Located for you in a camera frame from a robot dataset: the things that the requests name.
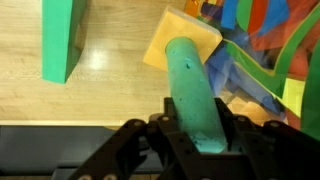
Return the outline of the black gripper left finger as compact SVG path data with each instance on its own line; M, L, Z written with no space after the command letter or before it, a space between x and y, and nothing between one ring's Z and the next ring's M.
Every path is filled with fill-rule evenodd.
M68 180L129 180L148 156L158 155L163 170L158 180L200 180L192 167L199 153L186 133L179 130L172 98L164 99L164 112L148 123L131 119L98 148Z

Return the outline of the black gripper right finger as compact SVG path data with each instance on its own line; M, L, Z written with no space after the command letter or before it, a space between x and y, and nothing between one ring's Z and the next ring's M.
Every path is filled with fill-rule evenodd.
M217 98L227 151L213 157L217 180L320 180L320 142L276 120L261 125Z

